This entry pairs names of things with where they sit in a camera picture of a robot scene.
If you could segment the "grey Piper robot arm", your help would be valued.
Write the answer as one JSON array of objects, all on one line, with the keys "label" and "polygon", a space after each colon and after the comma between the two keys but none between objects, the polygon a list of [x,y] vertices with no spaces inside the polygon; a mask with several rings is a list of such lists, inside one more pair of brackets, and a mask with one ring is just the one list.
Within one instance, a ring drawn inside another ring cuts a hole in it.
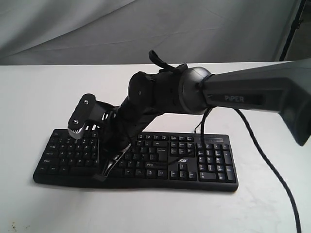
[{"label": "grey Piper robot arm", "polygon": [[157,116],[165,113],[202,115],[215,107],[280,114],[295,141],[304,145],[311,134],[310,59],[213,74],[186,64],[173,67],[154,51],[156,74],[137,72],[123,103],[108,112],[99,132],[101,149],[96,178],[104,181],[115,162]]}]

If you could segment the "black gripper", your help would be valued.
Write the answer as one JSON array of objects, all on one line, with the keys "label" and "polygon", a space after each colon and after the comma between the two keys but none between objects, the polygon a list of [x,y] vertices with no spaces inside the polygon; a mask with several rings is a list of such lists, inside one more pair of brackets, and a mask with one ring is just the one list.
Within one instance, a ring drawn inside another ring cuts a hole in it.
[{"label": "black gripper", "polygon": [[155,117],[154,108],[135,105],[128,98],[114,108],[100,132],[96,132],[97,158],[94,166],[97,171],[93,179],[104,182],[137,136]]}]

